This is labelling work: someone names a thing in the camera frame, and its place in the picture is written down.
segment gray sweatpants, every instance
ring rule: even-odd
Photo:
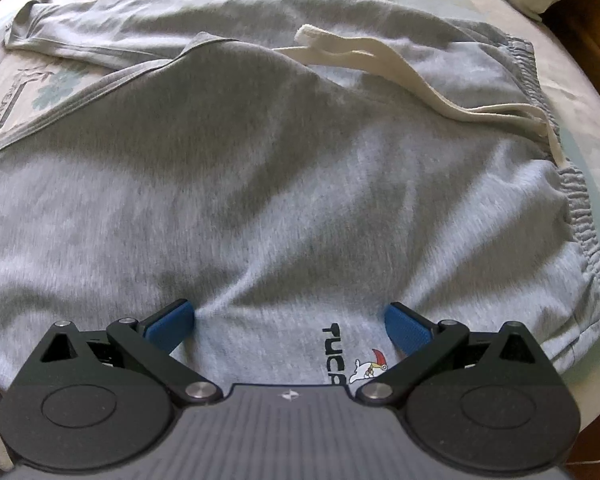
[[[197,326],[175,356],[225,390],[360,386],[402,357],[395,300],[472,330],[520,320],[558,370],[600,334],[577,168],[270,50],[303,23],[374,36],[457,104],[546,109],[525,41],[380,0],[40,1],[7,48],[113,72],[0,140],[0,386],[55,320],[98,330],[180,297]]]

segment drawstring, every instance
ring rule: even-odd
[[[375,38],[344,38],[313,25],[296,33],[302,46],[275,48],[304,65],[325,65],[363,70],[379,75],[409,91],[440,115],[467,123],[507,123],[530,130],[548,139],[549,149],[559,168],[568,166],[560,141],[544,110],[527,103],[463,108],[439,94],[394,49]]]

